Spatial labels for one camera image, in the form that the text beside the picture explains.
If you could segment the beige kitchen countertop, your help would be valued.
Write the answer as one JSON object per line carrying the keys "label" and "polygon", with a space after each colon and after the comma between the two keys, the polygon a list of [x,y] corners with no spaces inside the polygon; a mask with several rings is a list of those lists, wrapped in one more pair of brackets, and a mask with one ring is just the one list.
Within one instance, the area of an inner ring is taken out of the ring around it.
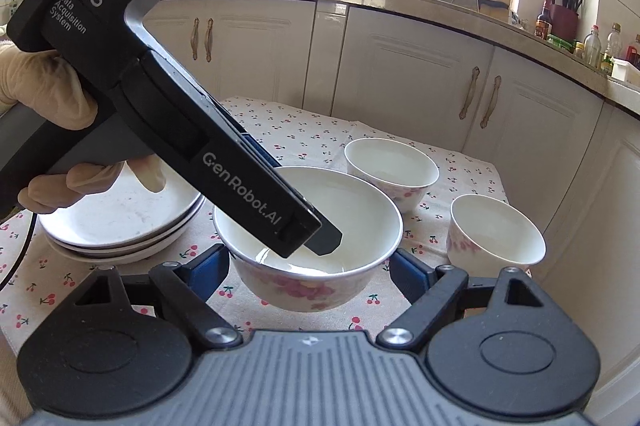
{"label": "beige kitchen countertop", "polygon": [[439,0],[323,0],[420,20],[503,48],[639,116],[639,90],[602,76],[572,54],[506,22]]}

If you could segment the dark sauce bottle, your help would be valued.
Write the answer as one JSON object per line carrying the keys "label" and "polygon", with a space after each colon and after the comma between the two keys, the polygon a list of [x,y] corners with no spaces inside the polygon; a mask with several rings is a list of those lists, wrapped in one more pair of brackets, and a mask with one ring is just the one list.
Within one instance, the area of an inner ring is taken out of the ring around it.
{"label": "dark sauce bottle", "polygon": [[552,0],[544,0],[540,14],[535,22],[535,36],[542,40],[547,40],[552,30],[551,19]]}

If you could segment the white floral bowl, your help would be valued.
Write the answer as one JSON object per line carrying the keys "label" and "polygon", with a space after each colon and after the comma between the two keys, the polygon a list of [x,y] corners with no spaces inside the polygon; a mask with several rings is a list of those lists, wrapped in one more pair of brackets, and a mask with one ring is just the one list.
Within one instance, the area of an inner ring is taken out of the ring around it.
{"label": "white floral bowl", "polygon": [[540,230],[509,204],[478,194],[452,201],[447,256],[469,276],[495,277],[510,267],[526,271],[543,261],[546,251]]}

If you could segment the clear glass bottle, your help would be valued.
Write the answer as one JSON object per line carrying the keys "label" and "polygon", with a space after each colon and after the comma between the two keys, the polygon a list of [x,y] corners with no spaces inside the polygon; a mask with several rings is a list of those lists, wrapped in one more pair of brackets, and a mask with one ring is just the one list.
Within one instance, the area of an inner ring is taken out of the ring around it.
{"label": "clear glass bottle", "polygon": [[594,69],[600,68],[601,41],[599,27],[593,25],[584,40],[584,61]]}

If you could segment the cherry print tablecloth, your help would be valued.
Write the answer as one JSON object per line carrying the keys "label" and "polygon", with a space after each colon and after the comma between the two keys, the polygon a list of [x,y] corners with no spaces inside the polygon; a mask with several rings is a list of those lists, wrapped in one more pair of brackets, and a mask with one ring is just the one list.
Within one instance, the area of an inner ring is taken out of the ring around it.
{"label": "cherry print tablecloth", "polygon": [[[314,166],[345,171],[344,148],[352,140],[381,138],[383,131],[359,121],[344,121],[304,112],[265,100],[232,97],[224,106],[250,131],[270,154],[285,166]],[[497,168],[491,163],[431,144],[416,146],[430,156],[439,179],[426,192],[415,212],[405,216],[401,246],[416,258],[436,267],[446,262],[449,207],[462,194],[483,194],[504,201]],[[91,271],[88,263],[57,253],[43,230],[24,241],[32,216],[22,212],[1,227],[1,269],[9,270],[24,251],[26,256],[1,292],[1,331],[12,351]],[[167,249],[148,260],[126,265],[126,273],[146,272],[163,260],[189,261],[217,243],[213,206],[206,203],[186,233]],[[257,298],[231,271],[209,305],[243,335],[254,328],[268,330],[366,330],[378,334],[408,307],[390,280],[386,265],[375,271],[367,287],[354,299],[332,310],[317,313],[288,312]]]}

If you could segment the red knife block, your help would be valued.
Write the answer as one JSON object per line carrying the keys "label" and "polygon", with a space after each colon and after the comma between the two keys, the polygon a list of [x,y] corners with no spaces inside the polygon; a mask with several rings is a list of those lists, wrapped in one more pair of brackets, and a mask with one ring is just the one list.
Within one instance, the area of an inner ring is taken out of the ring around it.
{"label": "red knife block", "polygon": [[582,0],[551,0],[551,34],[567,42],[576,39],[578,28],[578,10]]}

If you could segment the white kitchen cabinets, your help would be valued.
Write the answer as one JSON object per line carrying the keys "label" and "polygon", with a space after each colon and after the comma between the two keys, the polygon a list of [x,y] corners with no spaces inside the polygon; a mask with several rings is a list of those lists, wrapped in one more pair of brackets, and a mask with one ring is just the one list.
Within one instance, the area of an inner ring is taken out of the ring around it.
{"label": "white kitchen cabinets", "polygon": [[[192,60],[195,17],[200,41]],[[221,100],[277,100],[493,164],[505,201],[544,233],[547,256],[536,279],[600,351],[589,413],[603,425],[638,420],[636,117],[502,48],[341,3],[166,0],[144,23]],[[480,78],[460,120],[474,66]],[[496,76],[498,103],[482,129]]]}

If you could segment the large white fruit-print plate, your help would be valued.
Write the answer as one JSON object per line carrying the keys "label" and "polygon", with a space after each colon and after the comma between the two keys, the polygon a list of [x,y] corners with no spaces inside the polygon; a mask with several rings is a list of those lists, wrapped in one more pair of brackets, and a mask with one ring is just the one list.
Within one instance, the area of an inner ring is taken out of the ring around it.
{"label": "large white fruit-print plate", "polygon": [[122,247],[157,235],[181,220],[202,200],[201,193],[166,164],[160,165],[166,184],[147,190],[129,167],[101,194],[39,218],[57,241],[79,248]]}

